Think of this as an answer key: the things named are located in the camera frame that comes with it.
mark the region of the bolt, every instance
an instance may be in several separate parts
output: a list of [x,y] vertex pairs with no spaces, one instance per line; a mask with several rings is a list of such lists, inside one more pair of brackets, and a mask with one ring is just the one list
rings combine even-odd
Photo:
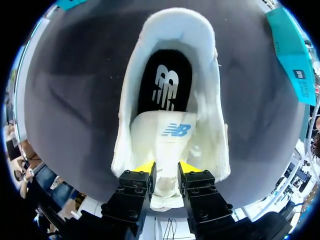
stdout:
[[232,206],[232,204],[229,204],[229,203],[226,205],[226,209],[228,209],[228,210],[231,210],[233,207],[234,206]]
[[134,210],[129,210],[128,211],[128,215],[129,215],[130,218],[133,218],[133,219],[136,219],[138,217],[137,212],[134,211]]
[[120,186],[117,187],[117,189],[118,189],[119,191],[122,191],[122,190],[125,189],[125,186],[120,185]]
[[201,210],[201,211],[199,212],[199,217],[200,217],[200,218],[206,218],[206,217],[208,217],[208,214],[207,214],[205,211]]
[[141,188],[136,188],[134,190],[137,194],[142,194],[144,191]]
[[198,189],[192,189],[192,190],[191,190],[191,193],[193,193],[193,194],[198,194],[198,193],[199,193],[199,190],[198,190]]

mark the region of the gray surface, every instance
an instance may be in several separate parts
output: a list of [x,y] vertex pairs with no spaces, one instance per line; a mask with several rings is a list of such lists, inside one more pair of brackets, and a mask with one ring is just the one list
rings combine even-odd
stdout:
[[249,204],[274,188],[304,116],[255,1],[92,0],[59,11],[27,76],[28,139],[69,184],[107,201],[118,183],[110,166],[126,66],[144,21],[169,7],[198,11],[213,25],[231,164],[217,187],[235,208]]

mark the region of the teal sign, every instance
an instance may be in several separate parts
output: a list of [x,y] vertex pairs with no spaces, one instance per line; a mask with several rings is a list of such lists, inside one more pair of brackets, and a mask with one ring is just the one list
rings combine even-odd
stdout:
[[67,11],[86,1],[87,0],[57,0],[56,4],[63,10]]
[[272,30],[275,54],[288,75],[299,102],[316,105],[315,75],[302,29],[284,8],[266,14]]

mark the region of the black insole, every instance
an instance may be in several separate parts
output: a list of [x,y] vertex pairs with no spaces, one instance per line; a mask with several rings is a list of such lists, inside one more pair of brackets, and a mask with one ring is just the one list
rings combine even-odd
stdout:
[[184,112],[192,83],[192,67],[177,50],[159,50],[147,62],[141,80],[138,115],[147,111]]

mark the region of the white sneaker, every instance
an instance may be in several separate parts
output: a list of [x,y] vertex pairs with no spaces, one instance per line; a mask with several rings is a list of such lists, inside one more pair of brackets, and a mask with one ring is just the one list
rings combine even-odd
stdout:
[[[195,125],[192,136],[179,152],[180,159],[174,161],[182,159],[196,168],[209,170],[217,182],[229,176],[227,126],[221,107],[217,57],[214,30],[199,13],[170,8],[149,17],[132,52],[122,85],[119,129],[111,165],[117,177],[152,158],[157,166],[160,164],[156,145],[146,149],[149,154],[145,159],[137,158],[137,146],[144,144],[146,148],[142,140],[144,133],[155,133],[155,143],[163,141],[166,134],[179,139],[184,117],[168,126],[167,131],[159,131],[163,118],[158,118],[158,124],[150,121],[140,129],[140,135],[132,135],[131,126],[137,115],[158,110],[186,112],[186,116],[196,114],[195,122],[188,123]],[[172,207],[179,206],[170,203],[169,208]]]

